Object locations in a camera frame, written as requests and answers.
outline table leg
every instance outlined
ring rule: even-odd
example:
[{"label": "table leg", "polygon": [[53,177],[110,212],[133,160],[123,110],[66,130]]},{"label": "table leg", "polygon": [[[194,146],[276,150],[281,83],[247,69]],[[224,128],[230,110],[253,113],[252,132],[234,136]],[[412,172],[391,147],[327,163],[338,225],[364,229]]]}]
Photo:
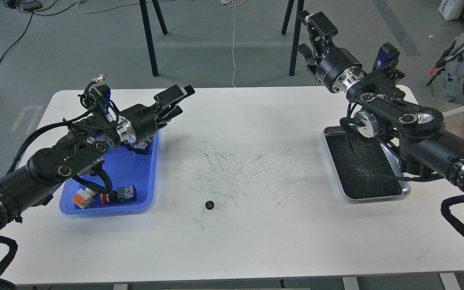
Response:
[{"label": "table leg", "polygon": [[454,273],[440,273],[440,279],[445,290],[461,290]]},{"label": "table leg", "polygon": [[141,6],[142,22],[144,24],[144,33],[146,35],[146,43],[148,45],[149,62],[151,63],[151,73],[154,77],[159,76],[157,68],[157,59],[155,57],[155,49],[153,48],[153,38],[151,37],[151,26],[149,25],[148,8],[146,0],[139,0]]},{"label": "table leg", "polygon": [[357,277],[343,277],[343,287],[345,290],[359,290]]},{"label": "table leg", "polygon": [[128,284],[114,284],[114,290],[128,290]]},{"label": "table leg", "polygon": [[291,17],[291,11],[293,10],[293,4],[295,0],[288,0],[288,7],[286,8],[286,15],[284,15],[284,22],[282,23],[282,34],[286,34],[288,30],[289,17]]},{"label": "table leg", "polygon": [[159,19],[160,29],[162,29],[163,34],[168,34],[168,29],[166,28],[166,23],[164,22],[164,17],[162,16],[162,11],[160,11],[159,0],[152,0],[153,7],[155,8],[155,13],[157,13],[157,18]]},{"label": "table leg", "polygon": [[[296,13],[300,13],[304,10],[304,0],[298,0],[296,4]],[[296,47],[298,46],[298,41],[300,40],[300,27],[301,24],[298,19],[295,17],[295,31],[293,34],[293,46],[291,47],[291,61],[289,62],[289,76],[293,77],[295,75],[295,65],[296,65]]]}]

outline gray floor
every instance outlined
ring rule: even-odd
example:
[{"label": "gray floor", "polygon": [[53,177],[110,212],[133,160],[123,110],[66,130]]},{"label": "gray floor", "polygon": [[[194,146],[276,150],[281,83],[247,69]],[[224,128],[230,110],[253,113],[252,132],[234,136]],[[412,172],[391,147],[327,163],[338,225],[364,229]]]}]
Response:
[{"label": "gray floor", "polygon": [[[64,0],[49,11],[61,11],[73,1]],[[124,2],[86,0],[81,9],[98,11],[118,3]],[[113,89],[166,88],[173,84],[231,87],[233,76],[237,87],[315,85],[300,56],[295,76],[288,76],[294,18],[288,34],[281,35],[286,3],[245,0],[234,9],[218,0],[162,2],[168,35],[162,35],[150,7],[159,77],[151,75],[138,5],[97,14],[82,14],[73,7],[51,17],[35,15],[26,35],[7,53],[0,68],[0,177],[26,138],[28,125],[37,125],[28,112],[11,130],[21,110],[35,106],[41,115],[55,92],[82,89],[100,73],[108,75],[107,84]],[[425,88],[427,71],[453,37],[464,31],[464,22],[445,21],[436,11],[437,6],[437,0],[308,0],[305,9],[324,11],[339,29],[335,44],[349,49],[366,69],[372,66],[381,44],[389,41],[399,47],[399,68],[407,74],[401,84],[413,90],[420,104],[446,111],[458,105],[442,99],[441,81],[434,84],[434,95]],[[29,17],[28,13],[5,8],[0,1],[0,57],[22,33]],[[307,41],[306,31],[302,30],[300,43]],[[150,104],[151,100],[145,99],[144,103]],[[447,130],[464,138],[464,114],[446,119],[445,123]],[[464,273],[457,277],[464,289]],[[314,290],[343,288],[341,278],[288,279],[285,284],[288,288]],[[443,289],[435,273],[362,277],[359,286],[370,290]],[[277,288],[280,284],[278,280],[263,280],[134,285],[134,289],[261,287]],[[53,287],[79,288],[88,286]],[[94,286],[95,290],[105,288],[111,286]]]}]

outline blue plastic tray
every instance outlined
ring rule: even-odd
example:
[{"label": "blue plastic tray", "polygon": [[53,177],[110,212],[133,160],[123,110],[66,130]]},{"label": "blue plastic tray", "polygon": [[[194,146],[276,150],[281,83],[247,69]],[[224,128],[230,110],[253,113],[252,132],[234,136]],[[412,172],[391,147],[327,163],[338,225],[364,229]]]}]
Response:
[{"label": "blue plastic tray", "polygon": [[[139,211],[144,209],[153,199],[153,184],[155,183],[155,168],[157,164],[158,132],[151,138],[151,145],[146,155],[135,154],[124,146],[109,151],[103,156],[103,169],[112,180],[112,189],[118,186],[135,185],[137,200],[129,203],[112,203],[103,205],[99,195],[89,208],[81,209],[73,202],[73,196],[85,186],[75,180],[67,180],[60,197],[60,210],[66,215],[83,215],[87,213],[116,213],[119,211]],[[86,174],[82,177],[103,186],[97,176]]]}]

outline small black gear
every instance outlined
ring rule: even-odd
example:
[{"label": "small black gear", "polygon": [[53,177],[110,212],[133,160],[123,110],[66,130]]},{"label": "small black gear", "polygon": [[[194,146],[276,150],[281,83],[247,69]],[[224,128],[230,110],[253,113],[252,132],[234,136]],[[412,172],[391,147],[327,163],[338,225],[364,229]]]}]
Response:
[{"label": "small black gear", "polygon": [[208,200],[205,203],[205,208],[208,209],[208,210],[214,209],[214,202],[212,200]]}]

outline gray backpack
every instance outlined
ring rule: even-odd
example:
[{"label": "gray backpack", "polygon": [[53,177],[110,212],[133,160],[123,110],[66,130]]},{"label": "gray backpack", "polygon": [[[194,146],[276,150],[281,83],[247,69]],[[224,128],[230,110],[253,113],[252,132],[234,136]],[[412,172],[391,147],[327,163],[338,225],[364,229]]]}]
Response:
[{"label": "gray backpack", "polygon": [[440,60],[429,71],[429,75],[434,70],[438,71],[431,77],[426,86],[429,86],[434,79],[443,75],[443,97],[447,101],[464,105],[464,33],[443,52]]}]

